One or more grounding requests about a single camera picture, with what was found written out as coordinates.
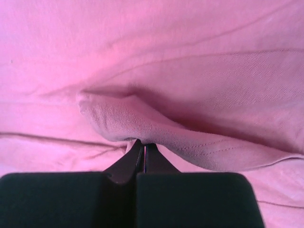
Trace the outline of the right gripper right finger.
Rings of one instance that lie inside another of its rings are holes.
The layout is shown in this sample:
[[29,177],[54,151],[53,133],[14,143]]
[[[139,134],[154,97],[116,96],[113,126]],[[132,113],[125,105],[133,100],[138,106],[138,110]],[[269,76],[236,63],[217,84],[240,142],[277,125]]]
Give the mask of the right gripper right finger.
[[136,177],[139,228],[262,228],[249,181],[231,172],[182,173],[155,144]]

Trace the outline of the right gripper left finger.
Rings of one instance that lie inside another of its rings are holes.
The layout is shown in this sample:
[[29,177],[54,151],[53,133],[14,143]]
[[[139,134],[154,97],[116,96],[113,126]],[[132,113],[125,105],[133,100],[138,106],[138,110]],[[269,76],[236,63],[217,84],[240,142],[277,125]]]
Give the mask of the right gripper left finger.
[[143,145],[105,171],[10,173],[0,180],[3,228],[133,228]]

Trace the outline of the pink polo shirt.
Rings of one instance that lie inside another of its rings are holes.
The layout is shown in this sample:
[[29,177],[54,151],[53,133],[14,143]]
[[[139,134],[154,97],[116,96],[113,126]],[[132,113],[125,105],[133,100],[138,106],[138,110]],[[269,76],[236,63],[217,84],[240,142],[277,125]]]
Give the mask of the pink polo shirt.
[[1,175],[103,171],[136,138],[303,227],[303,1],[1,1]]

